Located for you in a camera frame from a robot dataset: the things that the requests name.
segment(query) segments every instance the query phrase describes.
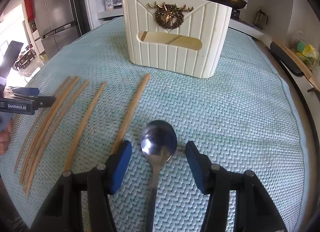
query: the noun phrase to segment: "wooden chopstick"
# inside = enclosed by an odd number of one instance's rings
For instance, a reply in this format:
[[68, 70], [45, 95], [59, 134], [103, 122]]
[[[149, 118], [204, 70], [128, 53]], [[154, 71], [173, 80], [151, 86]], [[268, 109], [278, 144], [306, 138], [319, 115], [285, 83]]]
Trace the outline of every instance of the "wooden chopstick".
[[76, 78], [74, 78], [74, 80], [70, 83], [68, 89], [66, 90], [66, 92], [62, 95], [61, 99], [58, 101], [57, 105], [55, 106], [54, 110], [52, 111], [50, 117], [48, 118], [48, 121], [45, 123], [44, 127], [42, 127], [42, 131], [39, 135], [39, 138], [37, 141], [35, 141], [35, 146], [33, 148], [33, 151], [31, 153], [31, 157], [30, 157], [30, 161], [29, 161], [29, 166], [30, 168], [28, 168], [28, 170], [26, 171], [26, 175], [24, 177], [25, 179], [25, 184], [23, 189], [26, 190], [27, 188], [27, 181], [31, 172], [31, 167], [33, 165], [33, 162], [37, 156], [37, 153], [39, 151], [39, 148], [41, 146], [41, 143], [44, 139], [44, 136], [47, 134], [47, 131], [54, 119], [54, 117], [56, 116], [57, 112], [59, 111], [59, 109], [61, 108], [62, 104], [64, 103], [64, 101], [66, 100], [66, 98], [68, 97], [68, 95], [70, 94], [71, 90], [73, 89], [73, 87], [77, 84], [77, 82], [79, 81], [80, 77], [77, 76]]
[[31, 184], [32, 184], [32, 180], [33, 177], [35, 175], [36, 169], [38, 167], [39, 161], [42, 157], [42, 154], [45, 150], [45, 148], [47, 147], [48, 142], [50, 141], [53, 133], [56, 131], [58, 125], [60, 124], [61, 120], [63, 119], [63, 117], [65, 116], [65, 114], [67, 113], [67, 111], [69, 110], [69, 108], [73, 105], [73, 103], [75, 102], [75, 100], [79, 97], [79, 95], [83, 92], [83, 90], [87, 87], [87, 85], [89, 84], [89, 80], [86, 80], [82, 86], [76, 91], [76, 93], [71, 97], [71, 99], [68, 101], [67, 105], [62, 109], [61, 113], [59, 114], [59, 116], [57, 117], [54, 125], [52, 126], [50, 132], [47, 134], [44, 142], [41, 144], [41, 147], [39, 148], [39, 151], [36, 155], [36, 158], [33, 162], [33, 165], [30, 167], [30, 174], [28, 177], [28, 181], [27, 186], [26, 186], [26, 196], [28, 196], [30, 188], [31, 188]]
[[[55, 92], [52, 94], [52, 96], [56, 96], [56, 95], [58, 94], [58, 92], [59, 92], [59, 91], [65, 86], [65, 84], [69, 81], [69, 79], [70, 79], [70, 76], [68, 76], [68, 77], [63, 81], [63, 83], [59, 85], [59, 87], [55, 90]], [[21, 158], [21, 156], [22, 156], [22, 152], [23, 152], [23, 150], [24, 150], [24, 148], [25, 148], [25, 146], [26, 146], [26, 144], [27, 144], [27, 142], [28, 142], [28, 140], [29, 140], [29, 137], [30, 137], [33, 129], [35, 128], [36, 124], [38, 123], [39, 119], [41, 118], [41, 116], [42, 116], [42, 114], [43, 114], [43, 112], [44, 112], [45, 110], [46, 110], [46, 108], [43, 108], [43, 109], [40, 111], [40, 113], [39, 113], [39, 115], [37, 116], [36, 120], [33, 122], [33, 124], [32, 124], [32, 126], [31, 126], [31, 128], [30, 128], [30, 130], [29, 130], [29, 132], [28, 132], [28, 134], [27, 134], [27, 136], [26, 136], [26, 138], [24, 139], [24, 142], [23, 142], [23, 144], [22, 144], [22, 147], [21, 147], [21, 149], [20, 149], [20, 152], [19, 152], [19, 155], [18, 155], [18, 158], [17, 158], [17, 161], [16, 161], [16, 165], [15, 165], [14, 170], [13, 170], [13, 173], [14, 173], [14, 174], [15, 174], [16, 171], [17, 171], [17, 168], [18, 168], [18, 165], [19, 165], [19, 162], [20, 162], [20, 158]]]
[[69, 150], [69, 154], [68, 154], [68, 157], [67, 157], [67, 160], [66, 160], [66, 163], [65, 163], [65, 166], [64, 166], [64, 170], [70, 170], [70, 167], [71, 167], [71, 163], [72, 163], [72, 160], [73, 160], [73, 155], [75, 154], [75, 151], [76, 151], [76, 148], [79, 144], [79, 141], [81, 139], [81, 136], [82, 136], [82, 132], [85, 128], [85, 126], [87, 125], [87, 122], [88, 122], [88, 119], [105, 87], [106, 83], [103, 82], [100, 86], [100, 89], [97, 91], [96, 95], [94, 96], [92, 102], [90, 103], [89, 105], [89, 108], [87, 109], [84, 117], [82, 118], [82, 121], [79, 125], [79, 128], [75, 134], [75, 137], [73, 139], [73, 142], [72, 142], [72, 145], [70, 147], [70, 150]]
[[23, 183], [23, 180], [24, 180], [24, 177], [25, 177], [25, 174], [26, 174], [26, 170], [27, 170], [27, 167], [28, 167], [28, 164], [29, 164], [29, 160], [30, 160], [30, 157], [31, 157], [31, 154], [33, 153], [34, 151], [34, 148], [35, 148], [35, 145], [45, 127], [45, 125], [47, 124], [48, 120], [50, 119], [51, 115], [55, 112], [57, 112], [58, 108], [57, 108], [57, 105], [60, 103], [60, 101], [62, 100], [62, 98], [66, 95], [66, 94], [69, 94], [71, 89], [74, 87], [74, 85], [76, 84], [76, 82], [79, 80], [79, 77], [76, 76], [74, 77], [71, 82], [63, 89], [62, 92], [59, 93], [59, 96], [58, 98], [56, 99], [56, 101], [54, 102], [54, 104], [51, 106], [49, 112], [47, 113], [47, 115], [45, 116], [45, 118], [42, 120], [37, 132], [34, 134], [32, 140], [31, 140], [31, 143], [30, 143], [30, 146], [28, 148], [28, 151], [27, 151], [27, 154], [24, 158], [24, 161], [23, 161], [23, 165], [22, 165], [22, 169], [21, 169], [21, 173], [20, 173], [20, 179], [19, 179], [19, 182], [20, 184]]
[[151, 74], [147, 73], [143, 80], [141, 81], [138, 89], [137, 89], [137, 92], [134, 94], [134, 97], [133, 97], [133, 100], [132, 102], [130, 103], [128, 109], [127, 109], [127, 113], [126, 115], [124, 116], [124, 120], [122, 122], [122, 125], [118, 131], [118, 134], [117, 134], [117, 137], [116, 137], [116, 140], [115, 140], [115, 143], [113, 144], [113, 148], [111, 150], [111, 154], [115, 154], [117, 151], [118, 151], [118, 148], [119, 148], [119, 145], [121, 144], [123, 138], [124, 138], [124, 135], [125, 135], [125, 132], [127, 131], [127, 128], [131, 122], [131, 118], [134, 114], [134, 111], [138, 105], [138, 102], [141, 98], [141, 95], [144, 91], [144, 88], [145, 86], [147, 85], [148, 81], [149, 81], [149, 78], [151, 77]]

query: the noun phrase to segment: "spoon handle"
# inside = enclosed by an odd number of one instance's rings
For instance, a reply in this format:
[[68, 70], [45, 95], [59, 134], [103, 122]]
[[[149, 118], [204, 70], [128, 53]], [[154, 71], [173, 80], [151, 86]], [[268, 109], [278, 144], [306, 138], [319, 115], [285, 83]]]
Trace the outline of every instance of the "spoon handle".
[[158, 170], [153, 170], [151, 193], [150, 193], [150, 199], [148, 204], [148, 213], [147, 213], [147, 222], [146, 222], [145, 232], [153, 232], [153, 221], [155, 219], [155, 211], [156, 211], [159, 172], [160, 171]]

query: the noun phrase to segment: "container opening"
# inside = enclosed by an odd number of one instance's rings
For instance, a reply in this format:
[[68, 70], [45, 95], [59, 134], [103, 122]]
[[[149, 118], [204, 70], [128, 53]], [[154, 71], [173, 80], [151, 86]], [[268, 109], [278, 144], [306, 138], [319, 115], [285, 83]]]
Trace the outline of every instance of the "container opening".
[[170, 33], [141, 31], [138, 33], [138, 38], [142, 42], [174, 45], [196, 51], [199, 51], [202, 47], [201, 41], [197, 38]]

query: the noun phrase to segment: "deer head emblem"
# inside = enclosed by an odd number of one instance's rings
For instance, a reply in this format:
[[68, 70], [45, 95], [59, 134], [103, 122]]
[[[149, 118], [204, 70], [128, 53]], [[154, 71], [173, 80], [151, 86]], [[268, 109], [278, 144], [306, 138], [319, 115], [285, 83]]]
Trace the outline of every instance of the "deer head emblem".
[[186, 5], [183, 7], [178, 7], [177, 4], [166, 4], [163, 3], [163, 6], [160, 6], [155, 2], [155, 5], [152, 6], [148, 3], [151, 8], [157, 8], [155, 12], [155, 20], [159, 26], [163, 27], [164, 29], [175, 29], [180, 27], [184, 20], [183, 11], [191, 12], [193, 11], [192, 8], [187, 8]]

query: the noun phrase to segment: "white jar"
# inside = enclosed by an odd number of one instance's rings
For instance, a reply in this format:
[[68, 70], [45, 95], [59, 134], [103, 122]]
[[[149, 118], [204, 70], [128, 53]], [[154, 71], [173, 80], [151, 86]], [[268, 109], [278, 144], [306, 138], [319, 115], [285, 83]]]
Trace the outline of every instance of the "white jar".
[[113, 0], [104, 0], [106, 10], [113, 10]]

